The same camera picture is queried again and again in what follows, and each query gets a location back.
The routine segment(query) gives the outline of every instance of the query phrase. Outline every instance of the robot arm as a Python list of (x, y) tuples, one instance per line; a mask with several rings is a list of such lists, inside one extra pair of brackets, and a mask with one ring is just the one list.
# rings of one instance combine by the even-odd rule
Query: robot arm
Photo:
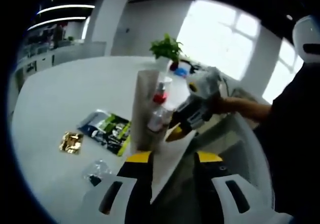
[(203, 224), (288, 224), (292, 219), (274, 211), (255, 186), (232, 175), (216, 154), (194, 154), (193, 178)]
[(220, 97), (223, 78), (215, 67), (192, 74), (186, 79), (190, 96), (173, 113), (169, 128), (179, 124), (167, 138), (174, 141), (201, 127), (212, 117), (209, 100)]
[(149, 224), (153, 155), (127, 158), (117, 175), (107, 174), (83, 198), (75, 224)]

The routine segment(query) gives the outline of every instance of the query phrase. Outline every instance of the white pillar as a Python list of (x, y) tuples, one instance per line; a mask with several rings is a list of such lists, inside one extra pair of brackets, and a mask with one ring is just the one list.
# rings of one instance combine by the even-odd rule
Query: white pillar
[(97, 0), (92, 11), (85, 42), (106, 42), (105, 56), (110, 56), (115, 32), (128, 0)]
[(270, 30), (261, 26), (250, 64), (240, 82), (245, 90), (257, 97), (263, 95), (275, 69), (281, 40)]

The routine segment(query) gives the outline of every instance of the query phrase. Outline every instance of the white wall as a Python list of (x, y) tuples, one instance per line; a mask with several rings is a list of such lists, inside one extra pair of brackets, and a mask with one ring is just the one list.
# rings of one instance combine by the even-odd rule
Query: white wall
[(245, 90), (262, 97), (276, 66), (281, 42), (282, 39), (261, 27), (250, 64), (240, 81)]
[(84, 22), (68, 22), (65, 28), (64, 37), (68, 38), (69, 36), (74, 37), (74, 39), (81, 39), (82, 30)]
[(191, 3), (191, 0), (150, 0), (127, 4), (111, 54), (152, 56), (149, 52), (152, 41), (162, 39), (165, 33), (178, 37)]

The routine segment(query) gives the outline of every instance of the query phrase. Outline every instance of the person's arm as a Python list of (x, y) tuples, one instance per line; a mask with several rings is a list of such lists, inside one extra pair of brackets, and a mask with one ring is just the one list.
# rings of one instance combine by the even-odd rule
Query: person's arm
[(215, 113), (239, 112), (242, 116), (261, 122), (266, 119), (271, 110), (271, 105), (259, 104), (244, 98), (227, 97), (213, 102)]

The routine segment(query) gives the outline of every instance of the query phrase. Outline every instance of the desk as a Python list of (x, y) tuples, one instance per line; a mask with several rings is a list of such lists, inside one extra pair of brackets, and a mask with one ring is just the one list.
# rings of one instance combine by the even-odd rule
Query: desk
[[(82, 171), (103, 159), (116, 174), (130, 154), (122, 157), (85, 137), (79, 155), (62, 153), (58, 146), (65, 131), (90, 112), (104, 109), (131, 119), (137, 73), (155, 69), (150, 57), (98, 57), (67, 62), (27, 79), (12, 118), (12, 141), (23, 177), (40, 204), (58, 222), (67, 222), (92, 185)], [(168, 101), (179, 105), (188, 96), (185, 80), (170, 75)], [(177, 167), (194, 132), (164, 143), (154, 156), (152, 201)]]
[[(37, 70), (42, 71), (44, 69), (50, 68), (52, 66), (69, 62), (72, 60), (100, 57), (105, 53), (106, 42), (91, 42), (91, 43), (77, 43), (75, 45), (59, 47), (57, 49), (48, 50), (45, 53), (37, 54), (31, 58), (24, 58), (17, 62), (15, 71), (25, 67), (29, 63), (36, 61)], [(50, 60), (50, 65), (42, 65), (41, 61), (43, 59)]]

